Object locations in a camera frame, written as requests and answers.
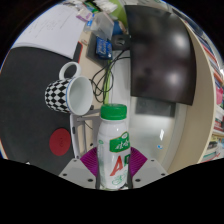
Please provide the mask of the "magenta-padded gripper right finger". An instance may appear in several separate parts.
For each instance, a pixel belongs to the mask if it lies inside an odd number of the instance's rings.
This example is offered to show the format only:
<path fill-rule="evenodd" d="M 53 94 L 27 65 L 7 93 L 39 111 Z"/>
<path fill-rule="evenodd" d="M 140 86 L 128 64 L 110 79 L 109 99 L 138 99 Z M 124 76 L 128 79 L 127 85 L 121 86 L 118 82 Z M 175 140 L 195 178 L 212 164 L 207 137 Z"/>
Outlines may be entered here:
<path fill-rule="evenodd" d="M 155 158 L 147 159 L 140 151 L 131 148 L 129 159 L 130 188 L 141 188 L 167 175 L 166 170 Z"/>

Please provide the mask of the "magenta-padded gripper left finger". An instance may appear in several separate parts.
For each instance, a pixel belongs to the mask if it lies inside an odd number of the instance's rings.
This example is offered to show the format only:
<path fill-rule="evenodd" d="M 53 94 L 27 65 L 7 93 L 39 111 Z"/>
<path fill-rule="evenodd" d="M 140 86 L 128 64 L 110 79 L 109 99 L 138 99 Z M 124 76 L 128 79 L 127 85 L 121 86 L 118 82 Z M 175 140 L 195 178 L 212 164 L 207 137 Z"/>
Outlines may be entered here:
<path fill-rule="evenodd" d="M 99 189 L 97 148 L 93 148 L 80 159 L 73 158 L 59 176 L 78 186 Z"/>

